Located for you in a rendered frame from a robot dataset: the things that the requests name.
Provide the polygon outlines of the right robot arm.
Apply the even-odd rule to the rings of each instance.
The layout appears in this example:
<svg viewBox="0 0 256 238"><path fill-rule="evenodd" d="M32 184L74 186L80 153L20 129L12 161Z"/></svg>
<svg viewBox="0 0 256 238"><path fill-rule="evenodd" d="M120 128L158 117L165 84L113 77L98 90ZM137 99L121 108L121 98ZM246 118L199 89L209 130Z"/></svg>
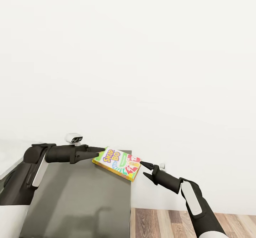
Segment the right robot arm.
<svg viewBox="0 0 256 238"><path fill-rule="evenodd" d="M166 172L166 164L152 164L140 161L142 165L152 171L152 174L143 172L155 185L163 187L179 194L186 200L186 207L191 218L197 238L228 238L215 214L203 198L199 185L185 178L176 177Z"/></svg>

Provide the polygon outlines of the board game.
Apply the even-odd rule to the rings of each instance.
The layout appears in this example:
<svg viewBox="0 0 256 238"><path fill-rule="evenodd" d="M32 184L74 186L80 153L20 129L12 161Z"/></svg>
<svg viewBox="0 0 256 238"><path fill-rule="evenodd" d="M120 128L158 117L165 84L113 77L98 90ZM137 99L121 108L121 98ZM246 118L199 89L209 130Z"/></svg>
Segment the board game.
<svg viewBox="0 0 256 238"><path fill-rule="evenodd" d="M142 159L124 153L117 149L106 147L105 151L99 152L99 157L95 157L92 162L134 182L141 167Z"/></svg>

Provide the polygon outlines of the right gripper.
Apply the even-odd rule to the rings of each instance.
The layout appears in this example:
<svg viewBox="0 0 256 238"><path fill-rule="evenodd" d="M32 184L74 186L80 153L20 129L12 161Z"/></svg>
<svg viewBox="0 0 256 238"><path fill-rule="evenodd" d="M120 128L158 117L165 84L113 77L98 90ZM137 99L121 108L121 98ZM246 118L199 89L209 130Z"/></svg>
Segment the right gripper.
<svg viewBox="0 0 256 238"><path fill-rule="evenodd" d="M163 187L169 189L169 182L172 177L172 175L163 172L160 170L160 166L148 162L140 161L142 165L144 165L146 168L150 169L152 171L152 174L148 174L146 172L143 172L143 174L149 178L155 185L162 185Z"/></svg>

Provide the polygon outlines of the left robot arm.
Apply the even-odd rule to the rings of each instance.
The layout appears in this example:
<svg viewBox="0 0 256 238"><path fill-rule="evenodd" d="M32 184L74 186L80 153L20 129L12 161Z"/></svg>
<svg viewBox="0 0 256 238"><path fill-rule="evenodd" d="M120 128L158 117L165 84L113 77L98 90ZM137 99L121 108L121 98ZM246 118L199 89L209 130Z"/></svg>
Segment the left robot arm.
<svg viewBox="0 0 256 238"><path fill-rule="evenodd" d="M83 136L67 133L64 140L69 145L56 143L32 144L23 156L25 163L19 164L4 182L0 193L0 238L19 238L34 191L38 189L49 163L75 164L80 160L99 157L105 148L81 144Z"/></svg>

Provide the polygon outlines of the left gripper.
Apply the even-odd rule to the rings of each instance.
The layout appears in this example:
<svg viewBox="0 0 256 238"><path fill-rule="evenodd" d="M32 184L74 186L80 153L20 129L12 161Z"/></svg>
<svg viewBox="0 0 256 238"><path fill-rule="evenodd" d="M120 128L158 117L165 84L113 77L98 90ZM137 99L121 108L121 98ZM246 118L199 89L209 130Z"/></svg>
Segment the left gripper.
<svg viewBox="0 0 256 238"><path fill-rule="evenodd" d="M80 160L99 157L99 152L105 151L105 148L91 147L86 144L75 145L62 145L58 148L56 158L58 162L75 164Z"/></svg>

